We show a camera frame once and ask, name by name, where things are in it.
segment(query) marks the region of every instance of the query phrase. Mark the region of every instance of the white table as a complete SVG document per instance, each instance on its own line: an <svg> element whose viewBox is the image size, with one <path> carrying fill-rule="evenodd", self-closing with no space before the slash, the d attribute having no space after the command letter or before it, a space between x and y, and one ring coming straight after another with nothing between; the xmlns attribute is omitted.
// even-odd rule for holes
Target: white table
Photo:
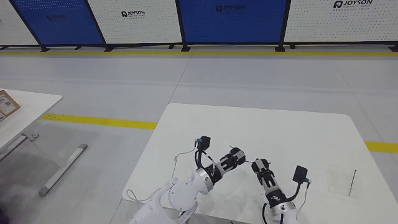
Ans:
<svg viewBox="0 0 398 224"><path fill-rule="evenodd" d="M292 177L296 165L306 167L312 184L299 223L375 224L397 220L398 204L392 192L351 118L343 114L170 104L142 153L123 198L130 200L127 189L144 199L161 187L170 179L176 154L189 151L193 140L202 135L211 137L207 152L214 160L229 152L229 145L242 149L247 160L267 159L287 196L295 192ZM326 171L330 166L358 170L355 197L328 191ZM182 155L175 176L188 180L195 169L193 153ZM305 187L302 188L294 201L298 206L303 202ZM262 223L264 190L250 163L228 172L209 195L200 195L198 202L196 213L202 215ZM171 208L167 197L162 204Z"/></svg>
<svg viewBox="0 0 398 224"><path fill-rule="evenodd" d="M6 91L21 108L0 122L0 160L24 140L30 139L32 142L35 141L39 137L38 134L23 132L30 124L40 118L62 99L60 95L48 95L44 93L32 93L9 89L4 89L4 91ZM86 144L79 146L69 158L66 166L59 168L46 185L41 188L39 191L40 196L43 197L48 193L52 186L61 178L63 173L65 173L86 147Z"/></svg>

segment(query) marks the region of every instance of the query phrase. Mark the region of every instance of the yellow floor stripe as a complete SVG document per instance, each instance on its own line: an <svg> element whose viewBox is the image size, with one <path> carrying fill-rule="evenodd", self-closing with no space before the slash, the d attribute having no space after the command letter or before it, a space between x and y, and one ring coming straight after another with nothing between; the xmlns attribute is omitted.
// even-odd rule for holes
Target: yellow floor stripe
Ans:
<svg viewBox="0 0 398 224"><path fill-rule="evenodd" d="M97 124L101 126L118 126L127 128L147 129L154 130L157 123L154 122L143 122L126 119L108 119L108 118L94 118L87 116L73 116L64 114L45 114L42 119L64 121L81 124Z"/></svg>
<svg viewBox="0 0 398 224"><path fill-rule="evenodd" d="M374 142L374 141L365 141L365 143L370 151L398 154L398 144L393 144L389 142Z"/></svg>
<svg viewBox="0 0 398 224"><path fill-rule="evenodd" d="M323 56L323 57L398 57L398 52L273 52L273 51L159 51L159 50L132 50L132 51L48 51L48 52L20 52L0 51L0 55L270 55L270 56Z"/></svg>
<svg viewBox="0 0 398 224"><path fill-rule="evenodd" d="M157 123L155 122L144 122L144 121L135 121L135 120L126 120L126 119L95 118L87 116L74 116L74 115L51 114L51 113L45 114L42 117L42 119L81 123L81 124L97 124L101 126L117 126L125 128L147 129L147 130L154 130L157 125ZM370 151L398 154L398 144L386 143L386 142L374 142L374 141L365 141L365 143Z"/></svg>

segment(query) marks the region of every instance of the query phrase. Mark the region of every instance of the table leg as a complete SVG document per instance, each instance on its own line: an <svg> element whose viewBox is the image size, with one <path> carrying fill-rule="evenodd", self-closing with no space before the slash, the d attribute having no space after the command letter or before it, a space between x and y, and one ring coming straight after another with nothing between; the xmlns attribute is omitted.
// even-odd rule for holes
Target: table leg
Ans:
<svg viewBox="0 0 398 224"><path fill-rule="evenodd" d="M61 176L67 171L67 169L73 164L78 156L87 148L87 144L80 144L79 148L69 157L67 164L60 168L50 180L40 189L39 196L44 197L54 186L54 184L61 178Z"/></svg>
<svg viewBox="0 0 398 224"><path fill-rule="evenodd" d="M0 152L0 161L5 158L12 150L14 150L20 143L24 142L27 139L27 136L19 136L12 143L10 143L7 147L4 148L4 151Z"/></svg>
<svg viewBox="0 0 398 224"><path fill-rule="evenodd" d="M27 136L32 144L34 144L39 150L41 150L50 160L53 160L45 151L43 151L39 146L35 144L35 140L39 137L38 134L28 134ZM56 182L61 178L61 176L69 169L73 162L80 156L80 154L87 148L87 144L80 144L79 148L68 158L67 164L60 167L59 170L50 178L50 180L40 189L39 196L44 197L50 191L50 189L55 185Z"/></svg>

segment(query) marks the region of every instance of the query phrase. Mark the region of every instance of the gray floor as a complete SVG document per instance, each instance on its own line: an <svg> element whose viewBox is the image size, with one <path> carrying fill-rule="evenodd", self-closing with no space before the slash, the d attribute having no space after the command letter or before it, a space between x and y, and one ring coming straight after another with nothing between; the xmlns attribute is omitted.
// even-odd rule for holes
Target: gray floor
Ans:
<svg viewBox="0 0 398 224"><path fill-rule="evenodd" d="M355 51L296 52L306 49ZM52 113L153 122L168 103L344 113L364 140L398 142L397 57L50 53L0 55L0 88L63 95ZM80 143L89 148L45 198L37 191L57 167L43 152L25 142L1 161L0 205L12 223L128 223L136 205L121 200L122 190L152 131L44 120L32 129L58 164ZM372 155L397 198L398 154Z"/></svg>

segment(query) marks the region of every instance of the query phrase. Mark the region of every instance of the joyson logo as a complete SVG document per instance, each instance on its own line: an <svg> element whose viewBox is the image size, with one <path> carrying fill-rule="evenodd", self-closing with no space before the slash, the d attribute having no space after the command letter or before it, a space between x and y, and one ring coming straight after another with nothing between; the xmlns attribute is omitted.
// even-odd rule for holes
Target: joyson logo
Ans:
<svg viewBox="0 0 398 224"><path fill-rule="evenodd" d="M46 18L49 21L57 21L57 20L66 20L67 19L67 17L65 15L54 15L54 16L47 15Z"/></svg>
<svg viewBox="0 0 398 224"><path fill-rule="evenodd" d="M239 6L216 6L216 12L230 12L230 11L237 11L245 9L245 5Z"/></svg>
<svg viewBox="0 0 398 224"><path fill-rule="evenodd" d="M145 11L122 11L123 17L145 17Z"/></svg>
<svg viewBox="0 0 398 224"><path fill-rule="evenodd" d="M365 9L373 3L373 0L347 0L343 2L342 0L337 0L333 5L334 9L340 8L350 8L350 9Z"/></svg>

